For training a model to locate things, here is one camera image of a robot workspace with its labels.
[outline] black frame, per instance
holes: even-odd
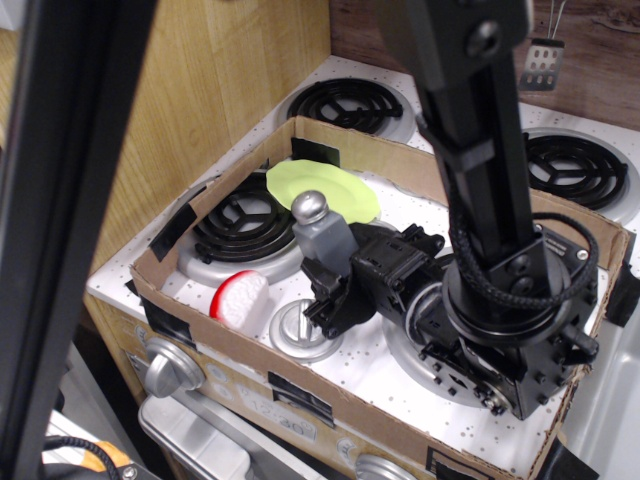
[[[0,478],[44,434],[126,132],[155,0],[34,0],[0,165]]]

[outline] green plate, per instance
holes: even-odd
[[[329,208],[342,215],[347,223],[369,223],[380,213],[373,190],[355,175],[327,163],[280,162],[267,171],[267,189],[289,210],[302,192],[317,190],[326,197]]]

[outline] cardboard box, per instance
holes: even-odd
[[[229,358],[235,364],[246,365],[262,378],[264,385],[273,385],[273,381],[269,380],[272,380],[271,377],[275,375],[307,392],[313,398],[320,399],[329,406],[330,411],[329,422],[325,421],[322,428],[335,428],[336,423],[340,424],[341,428],[345,427],[349,432],[365,439],[365,443],[378,454],[387,456],[396,463],[400,459],[401,464],[409,465],[408,469],[418,478],[431,478],[426,472],[434,473],[437,464],[449,465],[456,471],[465,472],[469,478],[535,478],[562,425],[579,378],[588,370],[587,368],[583,368],[576,375],[573,383],[560,398],[552,427],[546,432],[546,438],[536,454],[530,471],[514,474],[504,468],[491,465],[478,456],[458,451],[432,438],[428,433],[403,423],[308,367],[272,350],[255,338],[248,338],[232,331],[161,291],[167,278],[177,268],[176,242],[179,237],[195,226],[266,160],[274,165],[291,156],[292,138],[305,139],[337,149],[343,168],[373,172],[421,196],[442,204],[446,203],[436,162],[432,155],[306,118],[291,119],[222,176],[209,183],[206,190],[189,202],[188,206],[169,222],[135,262],[131,273],[136,289],[144,299],[150,324],[153,326],[152,317],[164,316],[169,322],[177,322],[178,330],[182,329],[181,331],[188,337],[182,339],[184,345],[191,348],[203,345],[215,351],[216,354]],[[595,335],[605,316],[607,300],[632,241],[632,235],[620,225],[600,215],[548,194],[532,192],[532,203],[534,211],[560,212],[573,217],[587,227],[598,241],[599,266],[607,270],[608,280],[592,331]],[[579,235],[567,227],[553,224],[552,228],[575,242],[584,244]],[[239,413],[253,419],[245,411]],[[476,437],[483,435],[481,430],[476,430],[474,433]],[[304,442],[297,446],[312,454],[322,451],[317,446],[309,446]],[[362,452],[366,453],[367,448],[364,447]],[[342,470],[353,475],[352,468],[345,468],[342,465]]]

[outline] stove burner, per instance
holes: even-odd
[[[384,86],[354,78],[318,82],[300,93],[287,111],[342,128],[376,134],[390,118],[402,117],[403,107]]]
[[[293,241],[293,223],[267,191],[265,174],[254,172],[193,229],[195,250],[206,264],[261,259]]]
[[[585,138],[525,134],[531,187],[598,210],[616,201],[628,166],[611,151]]]

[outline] black wire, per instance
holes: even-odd
[[[109,457],[107,452],[105,452],[95,443],[85,440],[84,438],[63,437],[59,435],[48,436],[45,437],[44,447],[42,448],[42,451],[46,452],[47,450],[56,450],[62,447],[82,448],[84,450],[88,450],[100,459],[100,461],[106,468],[111,480],[120,480],[118,469],[116,468],[113,460],[111,460],[111,457]]]
[[[483,298],[492,303],[508,308],[520,310],[544,310],[556,307],[574,297],[592,279],[593,272],[598,265],[598,243],[595,237],[582,224],[574,219],[559,213],[536,213],[534,219],[557,220],[569,225],[582,235],[589,245],[589,258],[582,266],[572,284],[557,295],[543,298],[523,297],[513,295],[497,289],[485,277],[482,268],[478,264],[471,240],[469,227],[462,208],[456,202],[452,202],[449,209],[451,244],[453,245],[458,267],[461,275],[469,285]]]

